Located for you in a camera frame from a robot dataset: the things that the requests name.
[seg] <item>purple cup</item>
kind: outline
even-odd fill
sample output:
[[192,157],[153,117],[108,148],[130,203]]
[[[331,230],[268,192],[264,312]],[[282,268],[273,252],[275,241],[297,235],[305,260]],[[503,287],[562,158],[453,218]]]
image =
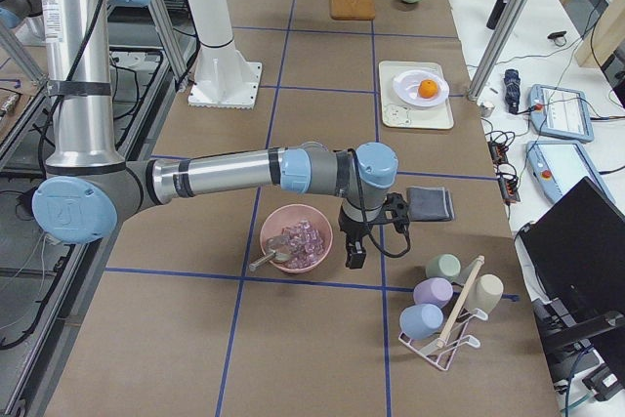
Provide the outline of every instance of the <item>purple cup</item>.
[[452,295],[453,288],[451,283],[449,280],[442,277],[428,278],[417,284],[412,292],[415,305],[429,303],[439,308],[444,308],[444,306],[449,303],[449,300],[451,300]]

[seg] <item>computer monitor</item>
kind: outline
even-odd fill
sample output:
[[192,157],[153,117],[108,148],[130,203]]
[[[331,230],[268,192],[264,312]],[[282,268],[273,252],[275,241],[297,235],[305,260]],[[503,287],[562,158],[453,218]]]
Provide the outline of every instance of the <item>computer monitor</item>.
[[[625,216],[589,178],[520,237],[545,292],[576,322],[625,314]],[[590,342],[625,384],[625,327]]]

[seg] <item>cutting board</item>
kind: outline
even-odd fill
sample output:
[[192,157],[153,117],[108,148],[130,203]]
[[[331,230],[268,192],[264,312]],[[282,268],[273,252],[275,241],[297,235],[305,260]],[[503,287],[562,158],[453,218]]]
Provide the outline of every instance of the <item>cutting board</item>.
[[334,20],[373,20],[373,0],[330,0],[330,17]]

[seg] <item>orange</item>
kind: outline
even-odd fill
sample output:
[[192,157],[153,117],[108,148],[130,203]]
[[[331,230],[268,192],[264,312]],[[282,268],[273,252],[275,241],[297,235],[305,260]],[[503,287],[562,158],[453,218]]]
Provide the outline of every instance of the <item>orange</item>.
[[421,98],[431,98],[438,93],[438,84],[434,80],[423,80],[419,84],[419,96]]

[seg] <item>folded cloth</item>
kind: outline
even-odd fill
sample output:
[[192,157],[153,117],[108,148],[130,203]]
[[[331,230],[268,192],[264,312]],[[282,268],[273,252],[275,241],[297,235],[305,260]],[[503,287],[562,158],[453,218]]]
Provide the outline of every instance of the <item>folded cloth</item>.
[[412,222],[447,222],[454,219],[451,194],[446,188],[408,188],[408,216]]

